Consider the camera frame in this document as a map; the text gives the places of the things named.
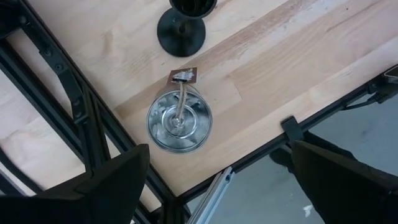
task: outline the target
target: black stand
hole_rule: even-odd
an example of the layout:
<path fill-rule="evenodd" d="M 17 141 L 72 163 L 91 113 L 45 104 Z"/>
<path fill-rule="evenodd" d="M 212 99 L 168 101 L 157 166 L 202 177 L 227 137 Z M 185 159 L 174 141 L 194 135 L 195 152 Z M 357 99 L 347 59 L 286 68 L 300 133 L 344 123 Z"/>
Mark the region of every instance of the black stand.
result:
<path fill-rule="evenodd" d="M 169 9 L 159 20 L 157 37 L 167 53 L 188 57 L 198 52 L 205 42 L 205 23 L 202 19 L 186 19 Z"/>
<path fill-rule="evenodd" d="M 170 0 L 172 8 L 157 24 L 157 38 L 170 55 L 189 57 L 202 47 L 206 27 L 202 18 L 216 7 L 217 0 Z"/>

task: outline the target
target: metal tin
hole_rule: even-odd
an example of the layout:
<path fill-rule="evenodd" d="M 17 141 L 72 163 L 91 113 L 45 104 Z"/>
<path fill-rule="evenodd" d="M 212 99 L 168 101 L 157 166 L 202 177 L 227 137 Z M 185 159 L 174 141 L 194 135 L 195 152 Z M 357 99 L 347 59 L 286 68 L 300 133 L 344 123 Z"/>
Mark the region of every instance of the metal tin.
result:
<path fill-rule="evenodd" d="M 180 96 L 178 85 L 168 85 L 149 108 L 147 130 L 150 138 L 160 148 L 181 154 L 192 152 L 207 140 L 213 117 L 210 107 L 192 86 L 187 85 L 187 100 L 183 121 L 176 122 L 177 104 Z"/>

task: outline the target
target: screw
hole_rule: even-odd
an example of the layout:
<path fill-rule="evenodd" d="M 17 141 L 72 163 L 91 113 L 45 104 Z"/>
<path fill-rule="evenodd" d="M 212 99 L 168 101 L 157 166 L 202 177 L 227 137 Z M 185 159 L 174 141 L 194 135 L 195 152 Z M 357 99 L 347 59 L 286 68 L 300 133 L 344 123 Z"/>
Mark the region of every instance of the screw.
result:
<path fill-rule="evenodd" d="M 19 16 L 19 22 L 21 23 L 21 24 L 26 24 L 26 22 L 27 22 L 27 19 L 26 19 L 26 17 L 25 16 Z"/>
<path fill-rule="evenodd" d="M 63 66 L 61 64 L 56 64 L 55 69 L 57 69 L 58 71 L 61 71 L 63 69 Z"/>
<path fill-rule="evenodd" d="M 51 55 L 52 55 L 52 52 L 51 52 L 51 50 L 47 49 L 47 50 L 44 52 L 44 54 L 45 54 L 45 56 L 51 56 Z"/>

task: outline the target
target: black clamp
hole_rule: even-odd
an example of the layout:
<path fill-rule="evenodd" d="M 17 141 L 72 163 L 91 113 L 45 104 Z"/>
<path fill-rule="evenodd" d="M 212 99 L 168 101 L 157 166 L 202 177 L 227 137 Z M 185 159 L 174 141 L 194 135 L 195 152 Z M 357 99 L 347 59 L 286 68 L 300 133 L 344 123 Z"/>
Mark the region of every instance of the black clamp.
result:
<path fill-rule="evenodd" d="M 282 122 L 280 122 L 280 125 L 287 135 L 289 144 L 294 141 L 304 140 L 303 130 L 300 128 L 300 125 L 298 124 L 294 116 L 290 116 L 287 119 L 283 120 Z"/>

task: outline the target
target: tin lid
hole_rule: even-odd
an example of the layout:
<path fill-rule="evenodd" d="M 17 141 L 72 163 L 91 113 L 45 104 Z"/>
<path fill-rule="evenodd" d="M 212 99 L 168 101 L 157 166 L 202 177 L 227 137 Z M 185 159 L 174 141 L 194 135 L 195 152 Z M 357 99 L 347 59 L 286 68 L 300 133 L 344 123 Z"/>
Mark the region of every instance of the tin lid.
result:
<path fill-rule="evenodd" d="M 178 120 L 179 96 L 179 91 L 171 91 L 155 100 L 149 108 L 147 129 L 156 145 L 180 154 L 192 152 L 205 143 L 213 118 L 204 99 L 188 91 L 182 120 Z"/>

